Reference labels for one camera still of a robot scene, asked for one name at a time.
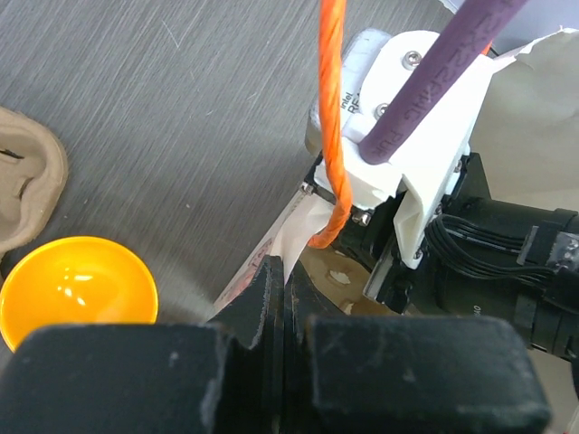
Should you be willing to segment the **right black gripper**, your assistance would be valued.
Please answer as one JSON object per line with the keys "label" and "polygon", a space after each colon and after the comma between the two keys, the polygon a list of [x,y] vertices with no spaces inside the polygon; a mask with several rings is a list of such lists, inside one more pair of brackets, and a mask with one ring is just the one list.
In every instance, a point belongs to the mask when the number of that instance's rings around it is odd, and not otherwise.
{"label": "right black gripper", "polygon": [[333,247],[373,274],[371,298],[399,314],[493,316],[525,345],[578,356],[578,214],[494,200],[478,154],[437,203],[414,253],[402,259],[394,216],[403,194],[353,211]]}

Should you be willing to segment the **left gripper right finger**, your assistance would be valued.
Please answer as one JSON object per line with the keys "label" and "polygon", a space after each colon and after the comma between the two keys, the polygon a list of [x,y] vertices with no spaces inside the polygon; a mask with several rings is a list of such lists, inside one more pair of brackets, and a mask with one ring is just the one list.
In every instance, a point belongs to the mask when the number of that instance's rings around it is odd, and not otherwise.
{"label": "left gripper right finger", "polygon": [[312,375],[325,370],[337,372],[344,382],[355,368],[356,358],[344,342],[321,357],[312,367],[308,326],[312,316],[330,318],[333,327],[352,322],[314,285],[308,272],[297,263],[284,288],[284,374],[283,431],[285,433],[355,433],[356,416],[338,410],[319,410],[312,404]]}

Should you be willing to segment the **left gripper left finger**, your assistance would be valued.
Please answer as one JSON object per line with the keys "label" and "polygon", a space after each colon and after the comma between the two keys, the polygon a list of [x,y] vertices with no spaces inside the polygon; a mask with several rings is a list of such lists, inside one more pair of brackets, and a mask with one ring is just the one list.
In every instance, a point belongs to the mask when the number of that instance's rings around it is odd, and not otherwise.
{"label": "left gripper left finger", "polygon": [[216,378],[205,395],[213,433],[272,433],[283,406],[284,273],[266,256],[249,286],[211,321]]}

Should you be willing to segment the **paper takeout bag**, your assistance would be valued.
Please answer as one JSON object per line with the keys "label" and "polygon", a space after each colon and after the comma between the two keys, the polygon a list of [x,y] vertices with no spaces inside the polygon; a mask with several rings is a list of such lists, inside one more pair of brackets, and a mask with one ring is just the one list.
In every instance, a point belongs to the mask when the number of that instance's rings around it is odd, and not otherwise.
{"label": "paper takeout bag", "polygon": [[403,262],[416,268],[427,221],[453,190],[465,156],[480,156],[494,200],[577,196],[577,29],[544,28],[496,58],[485,53],[516,15],[541,20],[564,12],[577,15],[578,4],[465,1],[441,32],[368,28],[342,47],[344,7],[324,2],[322,94],[305,136],[315,163],[217,307],[249,286],[266,256],[281,259],[287,283],[302,252],[321,249],[328,261],[322,278],[347,283],[343,264],[354,260],[333,242],[353,211],[371,212],[399,193],[394,231]]}

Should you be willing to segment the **cardboard cup carrier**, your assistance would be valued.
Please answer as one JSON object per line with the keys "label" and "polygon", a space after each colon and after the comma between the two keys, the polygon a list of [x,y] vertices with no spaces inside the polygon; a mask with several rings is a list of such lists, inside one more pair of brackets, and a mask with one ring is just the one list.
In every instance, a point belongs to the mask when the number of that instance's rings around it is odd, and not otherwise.
{"label": "cardboard cup carrier", "polygon": [[45,228],[68,178],[57,136],[22,113],[1,109],[1,254]]}

